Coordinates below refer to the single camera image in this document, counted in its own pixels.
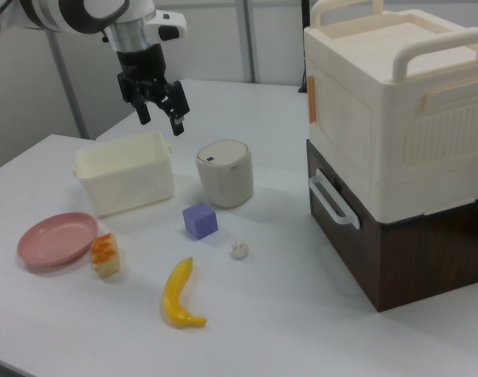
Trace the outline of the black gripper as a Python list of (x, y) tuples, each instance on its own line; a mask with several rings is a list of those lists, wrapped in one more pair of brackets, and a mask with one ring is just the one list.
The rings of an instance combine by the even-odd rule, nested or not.
[(117, 56), (122, 71), (117, 75), (122, 98), (134, 104), (141, 125), (151, 121), (147, 101), (161, 102), (159, 107), (170, 119), (174, 136), (184, 132), (184, 117), (190, 108), (179, 81), (167, 83), (166, 62), (160, 44)]

